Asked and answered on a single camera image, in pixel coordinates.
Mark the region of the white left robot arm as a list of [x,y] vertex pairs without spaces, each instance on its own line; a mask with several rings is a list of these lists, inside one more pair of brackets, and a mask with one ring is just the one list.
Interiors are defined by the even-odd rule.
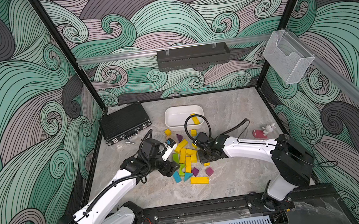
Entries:
[[123,204],[113,216],[109,214],[148,173],[157,170],[163,176],[173,176],[180,165],[169,161],[169,155],[166,153],[149,159],[127,158],[109,184],[91,202],[73,215],[64,215],[56,224],[142,224],[143,209],[131,201]]

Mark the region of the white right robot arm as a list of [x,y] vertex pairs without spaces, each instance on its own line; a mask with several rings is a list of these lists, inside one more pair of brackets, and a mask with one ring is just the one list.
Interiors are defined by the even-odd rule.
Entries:
[[296,188],[310,185],[314,155],[295,139],[280,134],[276,139],[249,140],[228,135],[193,142],[198,147],[201,163],[224,158],[250,158],[273,163],[279,175],[271,180],[262,196],[267,210],[285,211],[294,207],[289,194]]

